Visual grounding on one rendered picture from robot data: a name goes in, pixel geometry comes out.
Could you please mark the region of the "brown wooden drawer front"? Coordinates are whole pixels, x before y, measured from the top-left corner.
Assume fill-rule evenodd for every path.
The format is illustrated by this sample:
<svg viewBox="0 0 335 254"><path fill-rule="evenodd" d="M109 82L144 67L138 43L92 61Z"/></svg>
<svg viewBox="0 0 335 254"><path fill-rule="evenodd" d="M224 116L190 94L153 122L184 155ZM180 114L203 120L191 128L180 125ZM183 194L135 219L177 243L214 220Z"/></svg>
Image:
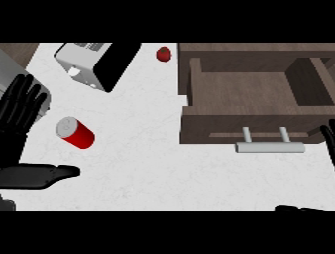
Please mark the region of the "brown wooden drawer front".
<svg viewBox="0 0 335 254"><path fill-rule="evenodd" d="M279 142L284 127L293 142L318 144L324 141L320 126L335 119L335 106L186 106L181 117L183 144L234 144L250 128L255 142Z"/></svg>

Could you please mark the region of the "brown wooden cabinet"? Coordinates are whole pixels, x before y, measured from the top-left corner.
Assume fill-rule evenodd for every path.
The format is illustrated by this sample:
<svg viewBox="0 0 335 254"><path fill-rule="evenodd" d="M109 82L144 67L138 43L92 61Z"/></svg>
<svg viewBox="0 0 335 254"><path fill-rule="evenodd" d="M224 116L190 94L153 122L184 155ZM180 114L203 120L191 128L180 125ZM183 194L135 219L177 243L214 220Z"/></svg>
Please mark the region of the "brown wooden cabinet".
<svg viewBox="0 0 335 254"><path fill-rule="evenodd" d="M178 94L187 94L190 59L202 61L203 72L284 72L298 58L335 64L335 43L180 43Z"/></svg>

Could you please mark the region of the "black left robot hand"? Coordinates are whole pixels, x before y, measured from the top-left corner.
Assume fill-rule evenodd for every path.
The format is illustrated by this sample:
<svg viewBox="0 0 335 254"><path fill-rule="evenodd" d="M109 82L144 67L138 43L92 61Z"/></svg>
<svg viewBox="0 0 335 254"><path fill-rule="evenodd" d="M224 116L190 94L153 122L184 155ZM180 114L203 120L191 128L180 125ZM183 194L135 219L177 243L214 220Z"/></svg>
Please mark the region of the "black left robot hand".
<svg viewBox="0 0 335 254"><path fill-rule="evenodd" d="M19 74L0 100L0 189L41 190L81 174L76 166L20 162L28 133L45 99L33 77Z"/></svg>

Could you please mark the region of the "brown wooden open drawer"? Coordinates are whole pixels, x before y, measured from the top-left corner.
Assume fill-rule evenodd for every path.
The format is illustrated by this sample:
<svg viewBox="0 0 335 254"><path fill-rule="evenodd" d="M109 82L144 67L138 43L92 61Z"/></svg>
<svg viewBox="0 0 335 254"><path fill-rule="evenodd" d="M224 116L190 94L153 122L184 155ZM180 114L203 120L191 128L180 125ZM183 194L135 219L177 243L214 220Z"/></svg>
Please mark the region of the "brown wooden open drawer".
<svg viewBox="0 0 335 254"><path fill-rule="evenodd" d="M320 58L281 72L203 72L190 59L188 115L335 115L335 83Z"/></svg>

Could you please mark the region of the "white and black toaster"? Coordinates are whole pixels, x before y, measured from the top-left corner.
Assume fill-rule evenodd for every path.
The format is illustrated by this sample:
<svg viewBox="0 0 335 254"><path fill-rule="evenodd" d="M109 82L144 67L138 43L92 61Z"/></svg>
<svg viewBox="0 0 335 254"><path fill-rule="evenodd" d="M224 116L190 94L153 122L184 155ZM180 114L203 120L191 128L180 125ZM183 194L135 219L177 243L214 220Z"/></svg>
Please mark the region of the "white and black toaster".
<svg viewBox="0 0 335 254"><path fill-rule="evenodd" d="M140 46L140 43L64 43L54 58L73 81L110 93Z"/></svg>

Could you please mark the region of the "small red round fruit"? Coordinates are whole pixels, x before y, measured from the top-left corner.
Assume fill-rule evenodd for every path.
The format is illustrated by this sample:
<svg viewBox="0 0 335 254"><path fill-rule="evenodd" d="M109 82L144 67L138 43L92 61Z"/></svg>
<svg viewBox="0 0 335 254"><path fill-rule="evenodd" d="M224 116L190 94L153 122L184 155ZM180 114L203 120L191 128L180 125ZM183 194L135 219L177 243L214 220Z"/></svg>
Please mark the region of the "small red round fruit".
<svg viewBox="0 0 335 254"><path fill-rule="evenodd" d="M168 47L160 47L156 51L156 59L162 62L168 62L171 60L171 50Z"/></svg>

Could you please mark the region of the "red can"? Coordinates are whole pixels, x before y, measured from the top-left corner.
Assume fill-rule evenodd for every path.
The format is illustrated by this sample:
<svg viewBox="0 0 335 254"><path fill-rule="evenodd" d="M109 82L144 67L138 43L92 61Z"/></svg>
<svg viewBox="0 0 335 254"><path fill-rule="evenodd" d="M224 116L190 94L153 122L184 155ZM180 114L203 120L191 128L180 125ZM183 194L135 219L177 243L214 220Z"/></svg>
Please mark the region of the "red can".
<svg viewBox="0 0 335 254"><path fill-rule="evenodd" d="M57 123L57 136L81 149L87 149L94 142L94 134L75 117L64 117Z"/></svg>

